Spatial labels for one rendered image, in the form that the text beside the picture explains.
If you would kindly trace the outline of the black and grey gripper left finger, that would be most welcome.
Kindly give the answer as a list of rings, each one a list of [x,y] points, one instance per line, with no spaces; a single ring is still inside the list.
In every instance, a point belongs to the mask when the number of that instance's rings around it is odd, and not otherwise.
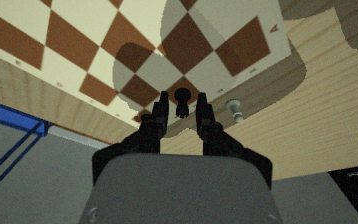
[[[143,127],[122,140],[96,151],[92,156],[93,188],[106,164],[113,158],[129,153],[159,153],[160,139],[167,132],[169,97],[161,91],[159,102],[154,102],[150,119]]]

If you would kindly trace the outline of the brown and cream chessboard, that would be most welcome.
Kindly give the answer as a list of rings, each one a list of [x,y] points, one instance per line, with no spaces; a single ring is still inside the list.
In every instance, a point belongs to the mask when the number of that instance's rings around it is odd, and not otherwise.
[[[291,55],[278,0],[0,0],[0,58],[139,129]]]

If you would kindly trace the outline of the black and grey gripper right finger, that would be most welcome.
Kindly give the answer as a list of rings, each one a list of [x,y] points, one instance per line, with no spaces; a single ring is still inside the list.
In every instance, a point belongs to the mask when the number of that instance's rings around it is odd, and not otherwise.
[[[203,140],[203,155],[235,157],[254,164],[263,175],[271,192],[273,164],[270,159],[245,148],[223,130],[223,126],[215,121],[212,104],[207,103],[204,92],[198,94],[195,114],[197,135]]]

